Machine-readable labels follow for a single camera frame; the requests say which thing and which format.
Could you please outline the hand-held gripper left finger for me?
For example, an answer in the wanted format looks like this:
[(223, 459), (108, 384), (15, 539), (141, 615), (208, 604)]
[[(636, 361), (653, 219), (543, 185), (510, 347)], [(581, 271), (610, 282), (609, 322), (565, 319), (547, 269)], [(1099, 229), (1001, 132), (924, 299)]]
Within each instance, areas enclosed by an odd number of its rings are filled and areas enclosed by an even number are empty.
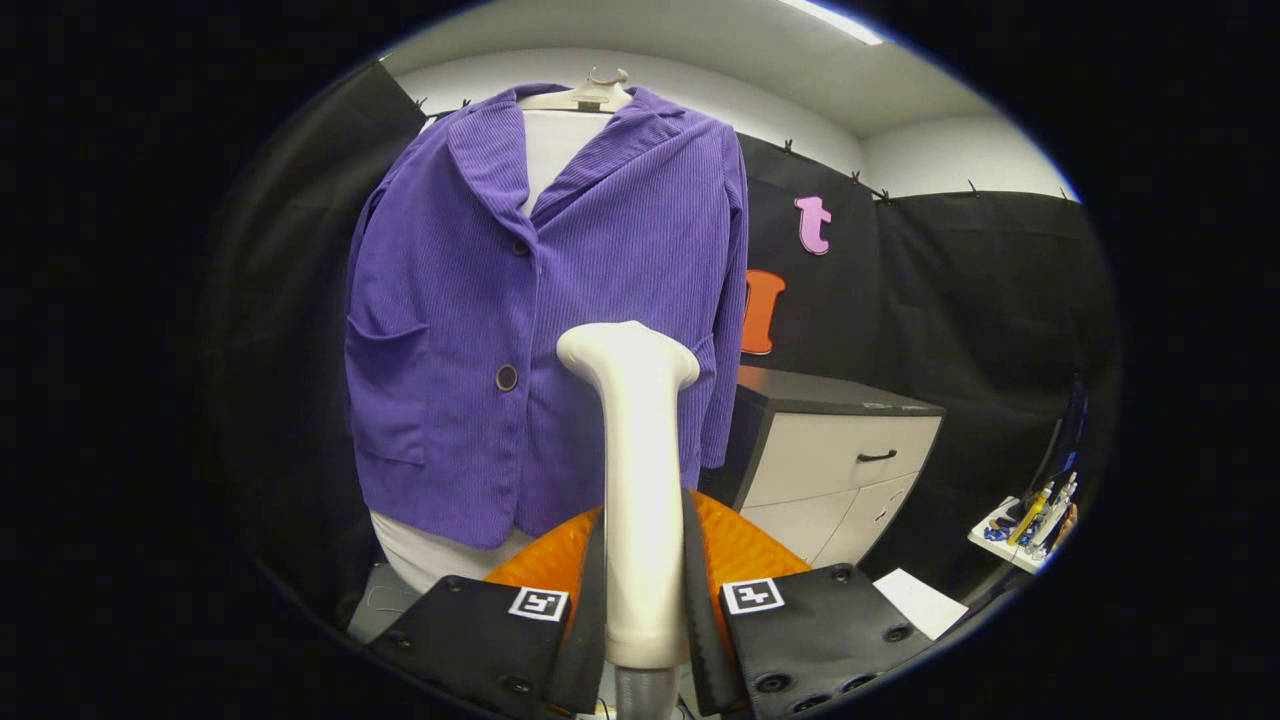
[(561, 524), (488, 578), (443, 577), (367, 651), (467, 714), (590, 714), (605, 662), (603, 511)]

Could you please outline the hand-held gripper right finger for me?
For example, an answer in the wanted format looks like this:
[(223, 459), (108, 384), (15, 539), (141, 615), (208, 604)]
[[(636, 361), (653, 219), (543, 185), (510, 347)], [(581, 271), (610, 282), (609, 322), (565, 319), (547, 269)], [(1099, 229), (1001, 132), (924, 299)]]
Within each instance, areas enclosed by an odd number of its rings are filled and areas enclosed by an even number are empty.
[(819, 719), (932, 639), (847, 562), (813, 568), (728, 506), (682, 497), (687, 644), (701, 714)]

